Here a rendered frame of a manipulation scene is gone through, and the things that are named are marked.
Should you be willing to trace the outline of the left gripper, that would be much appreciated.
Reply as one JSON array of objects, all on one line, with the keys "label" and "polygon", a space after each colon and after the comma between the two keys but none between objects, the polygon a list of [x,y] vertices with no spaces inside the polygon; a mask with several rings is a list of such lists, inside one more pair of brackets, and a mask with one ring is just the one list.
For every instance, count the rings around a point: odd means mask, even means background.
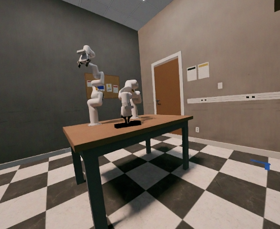
[{"label": "left gripper", "polygon": [[[126,119],[126,116],[128,119]],[[127,124],[127,121],[129,123],[129,119],[132,117],[132,111],[131,109],[124,109],[124,107],[121,107],[121,118],[125,119],[125,123]]]}]

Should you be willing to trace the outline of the black three-compartment bin rack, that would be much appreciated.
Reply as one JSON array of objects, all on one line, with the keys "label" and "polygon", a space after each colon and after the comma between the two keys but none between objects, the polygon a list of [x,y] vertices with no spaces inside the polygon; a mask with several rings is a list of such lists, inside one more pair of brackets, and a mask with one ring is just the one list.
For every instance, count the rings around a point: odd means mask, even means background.
[{"label": "black three-compartment bin rack", "polygon": [[118,124],[114,124],[114,127],[119,129],[119,128],[125,128],[125,127],[136,126],[136,125],[141,125],[141,121],[134,120],[134,121],[130,121],[127,124],[126,123],[118,123]]}]

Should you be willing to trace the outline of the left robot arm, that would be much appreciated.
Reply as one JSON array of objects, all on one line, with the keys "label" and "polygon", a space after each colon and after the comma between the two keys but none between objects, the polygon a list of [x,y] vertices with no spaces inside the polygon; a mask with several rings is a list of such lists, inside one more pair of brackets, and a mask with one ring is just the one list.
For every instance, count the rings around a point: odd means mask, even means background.
[{"label": "left robot arm", "polygon": [[137,106],[135,104],[140,104],[142,102],[141,93],[135,91],[135,89],[138,89],[138,82],[136,80],[129,80],[126,81],[125,87],[119,92],[119,99],[122,101],[124,109],[131,109],[132,111],[132,119],[139,118]]}]

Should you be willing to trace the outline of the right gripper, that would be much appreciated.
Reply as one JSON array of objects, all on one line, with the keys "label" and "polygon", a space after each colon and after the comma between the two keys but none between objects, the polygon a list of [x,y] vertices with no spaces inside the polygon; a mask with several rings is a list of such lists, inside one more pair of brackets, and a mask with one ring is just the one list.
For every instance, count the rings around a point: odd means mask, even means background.
[{"label": "right gripper", "polygon": [[85,64],[86,66],[88,66],[88,64],[90,63],[90,57],[89,57],[89,55],[88,54],[82,54],[81,56],[80,56],[80,59],[79,59],[79,61],[77,61],[77,63],[78,63],[78,67],[80,68],[81,67],[81,64]]}]

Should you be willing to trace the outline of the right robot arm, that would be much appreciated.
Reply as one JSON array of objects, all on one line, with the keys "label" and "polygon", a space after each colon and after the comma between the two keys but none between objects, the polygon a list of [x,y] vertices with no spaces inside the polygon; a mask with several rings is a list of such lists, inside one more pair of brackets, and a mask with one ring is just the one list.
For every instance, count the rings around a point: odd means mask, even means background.
[{"label": "right robot arm", "polygon": [[[83,50],[77,51],[78,54],[88,54],[90,58],[95,57],[95,53],[90,49],[89,46],[85,45]],[[88,100],[88,106],[89,106],[89,112],[90,112],[90,125],[98,125],[100,124],[98,122],[98,113],[97,108],[98,106],[102,105],[104,94],[102,92],[99,92],[99,89],[97,86],[103,86],[104,85],[104,73],[98,71],[97,65],[89,63],[88,66],[91,67],[93,77],[95,79],[100,80],[93,80],[91,82],[91,85],[93,87],[93,91],[91,94],[91,99]]]}]

